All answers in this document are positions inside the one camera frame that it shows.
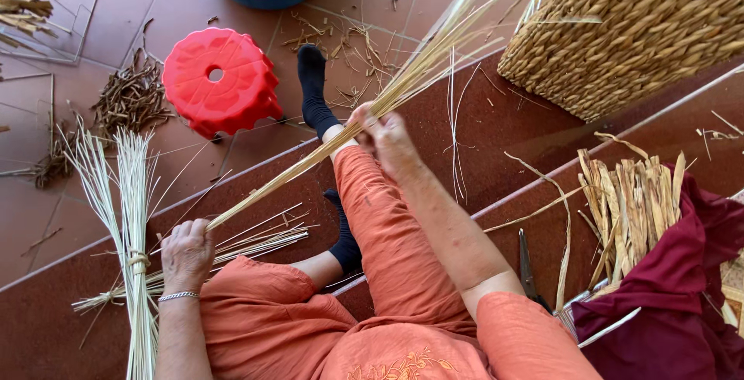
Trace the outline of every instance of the woven basket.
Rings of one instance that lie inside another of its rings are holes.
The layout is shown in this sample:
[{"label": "woven basket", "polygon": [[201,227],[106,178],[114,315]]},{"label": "woven basket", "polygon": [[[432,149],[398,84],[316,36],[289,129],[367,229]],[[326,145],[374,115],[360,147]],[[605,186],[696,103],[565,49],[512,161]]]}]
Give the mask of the woven basket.
[{"label": "woven basket", "polygon": [[593,121],[739,52],[743,2],[540,0],[498,73]]}]

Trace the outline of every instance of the silver bracelet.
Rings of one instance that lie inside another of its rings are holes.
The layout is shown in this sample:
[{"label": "silver bracelet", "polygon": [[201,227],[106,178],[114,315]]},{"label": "silver bracelet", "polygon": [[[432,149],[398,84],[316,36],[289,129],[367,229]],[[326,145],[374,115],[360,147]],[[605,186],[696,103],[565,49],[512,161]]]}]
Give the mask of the silver bracelet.
[{"label": "silver bracelet", "polygon": [[192,293],[191,291],[181,291],[181,293],[168,294],[167,296],[162,296],[158,299],[158,302],[164,302],[165,300],[170,300],[170,299],[177,299],[179,297],[196,297],[198,299],[199,294]]}]

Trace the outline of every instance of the hand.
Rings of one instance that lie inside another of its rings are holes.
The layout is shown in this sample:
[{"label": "hand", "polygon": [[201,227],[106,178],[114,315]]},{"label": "hand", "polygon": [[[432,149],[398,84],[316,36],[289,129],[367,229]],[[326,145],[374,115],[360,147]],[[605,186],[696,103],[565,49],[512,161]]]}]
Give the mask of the hand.
[{"label": "hand", "polygon": [[408,137],[403,117],[389,112],[378,119],[370,112],[370,104],[360,105],[349,118],[349,121],[358,121],[364,129],[356,137],[359,145],[376,156],[382,169],[398,184],[417,178],[425,166]]},{"label": "hand", "polygon": [[163,239],[163,295],[191,291],[199,293],[214,262],[214,241],[204,233],[209,220],[185,221]]}]

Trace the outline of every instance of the maroon cloth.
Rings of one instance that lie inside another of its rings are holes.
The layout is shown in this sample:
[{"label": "maroon cloth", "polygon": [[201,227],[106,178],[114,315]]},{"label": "maroon cloth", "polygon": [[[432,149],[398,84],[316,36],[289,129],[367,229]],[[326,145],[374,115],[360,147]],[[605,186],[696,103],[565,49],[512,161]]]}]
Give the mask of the maroon cloth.
[{"label": "maroon cloth", "polygon": [[744,246],[744,206],[698,189],[688,174],[680,206],[682,217],[617,291],[572,305],[580,342],[643,308],[582,349],[606,380],[744,378],[744,339],[717,310],[719,266]]}]

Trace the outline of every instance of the stool hole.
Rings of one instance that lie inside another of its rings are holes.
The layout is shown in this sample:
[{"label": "stool hole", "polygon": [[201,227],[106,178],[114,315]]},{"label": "stool hole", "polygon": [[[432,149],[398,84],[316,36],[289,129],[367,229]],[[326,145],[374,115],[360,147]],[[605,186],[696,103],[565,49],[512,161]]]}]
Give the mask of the stool hole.
[{"label": "stool hole", "polygon": [[209,80],[212,82],[218,82],[222,79],[222,69],[216,68],[209,72]]}]

